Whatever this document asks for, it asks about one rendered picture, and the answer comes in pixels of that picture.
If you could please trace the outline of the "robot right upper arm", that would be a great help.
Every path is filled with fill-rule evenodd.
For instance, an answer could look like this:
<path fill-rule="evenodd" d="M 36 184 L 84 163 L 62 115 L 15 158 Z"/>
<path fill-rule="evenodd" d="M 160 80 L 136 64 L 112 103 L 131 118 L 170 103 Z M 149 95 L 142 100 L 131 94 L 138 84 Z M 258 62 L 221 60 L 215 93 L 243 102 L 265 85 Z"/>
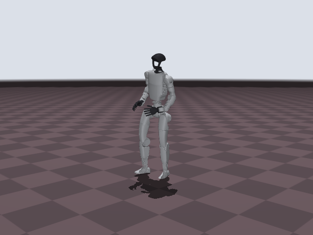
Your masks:
<path fill-rule="evenodd" d="M 149 89 L 148 89 L 148 73 L 149 73 L 150 71 L 151 71 L 151 70 L 146 71 L 146 72 L 144 73 L 144 75 L 145 75 L 145 80 L 146 80 L 146 85 L 147 85 L 147 87 L 145 88 L 145 92 L 146 92 L 146 93 L 149 93 Z"/>

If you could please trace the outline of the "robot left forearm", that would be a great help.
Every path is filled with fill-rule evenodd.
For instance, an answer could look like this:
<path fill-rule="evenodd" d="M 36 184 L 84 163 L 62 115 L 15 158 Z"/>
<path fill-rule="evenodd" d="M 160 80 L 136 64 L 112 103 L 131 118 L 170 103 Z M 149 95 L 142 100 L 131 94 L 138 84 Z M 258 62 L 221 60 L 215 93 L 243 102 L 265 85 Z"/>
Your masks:
<path fill-rule="evenodd" d="M 173 95 L 170 100 L 167 100 L 163 107 L 158 108 L 159 112 L 167 112 L 169 108 L 174 104 L 176 96 Z"/>

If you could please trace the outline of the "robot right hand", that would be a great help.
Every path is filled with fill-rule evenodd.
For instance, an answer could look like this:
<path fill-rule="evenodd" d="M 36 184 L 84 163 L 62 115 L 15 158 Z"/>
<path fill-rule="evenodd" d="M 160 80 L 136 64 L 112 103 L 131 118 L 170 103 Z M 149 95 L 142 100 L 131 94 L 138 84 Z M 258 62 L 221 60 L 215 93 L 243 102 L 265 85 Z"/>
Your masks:
<path fill-rule="evenodd" d="M 135 110 L 137 106 L 141 106 L 143 102 L 144 102 L 143 100 L 137 101 L 133 106 L 133 111 Z"/>

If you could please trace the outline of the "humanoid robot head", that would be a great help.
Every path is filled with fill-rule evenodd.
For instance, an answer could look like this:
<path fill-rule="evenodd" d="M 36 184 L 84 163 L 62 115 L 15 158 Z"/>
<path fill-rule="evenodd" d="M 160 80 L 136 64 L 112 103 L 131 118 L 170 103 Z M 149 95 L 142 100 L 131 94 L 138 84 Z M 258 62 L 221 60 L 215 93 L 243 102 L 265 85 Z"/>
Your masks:
<path fill-rule="evenodd" d="M 166 60 L 165 56 L 161 53 L 157 53 L 157 54 L 152 56 L 153 68 L 156 69 L 156 71 L 154 71 L 154 73 L 161 73 L 161 72 L 158 72 L 160 70 L 163 72 L 162 68 L 160 67 L 160 64 L 162 61 L 165 61 L 165 60 Z M 154 65 L 154 61 L 158 62 L 158 66 Z"/>

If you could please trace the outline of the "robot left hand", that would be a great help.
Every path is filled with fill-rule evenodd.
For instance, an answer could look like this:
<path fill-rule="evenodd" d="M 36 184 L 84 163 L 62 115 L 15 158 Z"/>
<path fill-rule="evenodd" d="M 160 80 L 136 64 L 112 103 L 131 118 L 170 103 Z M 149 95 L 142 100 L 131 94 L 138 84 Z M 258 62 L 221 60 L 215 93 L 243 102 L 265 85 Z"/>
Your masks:
<path fill-rule="evenodd" d="M 146 116 L 150 116 L 150 115 L 154 115 L 154 114 L 156 114 L 157 112 L 158 113 L 162 113 L 162 112 L 159 112 L 159 109 L 158 108 L 160 108 L 160 107 L 162 107 L 162 106 L 160 106 L 160 107 L 153 107 L 153 106 L 150 106 L 150 105 L 147 105 L 148 107 L 151 107 L 151 108 L 145 108 L 144 110 L 147 110 L 147 111 L 144 111 L 144 112 L 148 112 L 148 113 L 145 113 L 145 114 L 148 114 L 148 115 L 146 115 Z M 150 111 L 150 112 L 149 112 Z M 149 113 L 151 113 L 151 114 L 149 114 Z"/>

